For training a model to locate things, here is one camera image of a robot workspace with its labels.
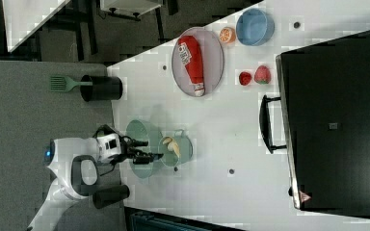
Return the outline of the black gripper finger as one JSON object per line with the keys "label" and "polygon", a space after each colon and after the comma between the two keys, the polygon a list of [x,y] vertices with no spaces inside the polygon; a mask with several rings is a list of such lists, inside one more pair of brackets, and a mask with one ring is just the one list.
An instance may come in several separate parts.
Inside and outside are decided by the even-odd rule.
{"label": "black gripper finger", "polygon": [[148,146],[148,141],[131,140],[128,145],[130,147],[143,147]]}
{"label": "black gripper finger", "polygon": [[146,153],[145,155],[137,155],[133,158],[132,162],[134,165],[148,165],[155,161],[158,161],[163,157],[161,153]]}

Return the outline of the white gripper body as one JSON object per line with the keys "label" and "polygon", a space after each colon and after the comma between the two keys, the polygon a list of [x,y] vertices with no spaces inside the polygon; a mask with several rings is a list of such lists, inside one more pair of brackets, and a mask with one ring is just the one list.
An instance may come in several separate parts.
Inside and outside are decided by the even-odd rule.
{"label": "white gripper body", "polygon": [[121,163],[128,158],[126,142],[118,134],[98,137],[96,140],[99,146],[99,163]]}

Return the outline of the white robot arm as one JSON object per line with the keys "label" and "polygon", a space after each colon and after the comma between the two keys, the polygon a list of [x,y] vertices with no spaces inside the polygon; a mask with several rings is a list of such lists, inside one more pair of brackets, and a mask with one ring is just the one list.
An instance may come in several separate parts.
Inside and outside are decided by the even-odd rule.
{"label": "white robot arm", "polygon": [[135,165],[146,165],[163,157],[161,153],[144,152],[143,146],[149,147],[150,143],[118,133],[87,139],[52,140],[44,160],[55,179],[26,231],[54,231],[66,210],[89,197],[97,209],[127,198],[129,188],[104,185],[98,168],[103,165],[114,167],[127,159]]}

